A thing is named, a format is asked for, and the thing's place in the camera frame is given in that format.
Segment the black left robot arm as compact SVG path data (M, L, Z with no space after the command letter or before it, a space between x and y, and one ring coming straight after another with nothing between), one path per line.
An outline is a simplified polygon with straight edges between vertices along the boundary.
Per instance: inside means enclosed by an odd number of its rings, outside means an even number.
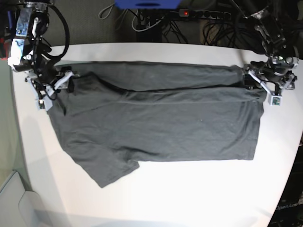
M232 0L231 3L246 19L255 22L261 35L261 44L267 60L252 61L246 72L266 90L271 98L280 98L293 85L296 76L292 70L299 64L297 48L287 40L291 31L283 28L279 16L280 0Z

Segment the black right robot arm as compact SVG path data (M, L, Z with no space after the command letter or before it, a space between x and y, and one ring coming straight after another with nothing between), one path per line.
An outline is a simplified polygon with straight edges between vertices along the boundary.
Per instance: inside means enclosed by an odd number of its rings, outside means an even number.
M64 49L61 54L51 55L51 47L43 42L49 27L51 9L60 19L64 29ZM70 45L68 24L52 0L25 0L15 26L8 65L15 72L25 73L38 102L54 101L61 90L74 91L71 67L57 70L55 65L66 55Z

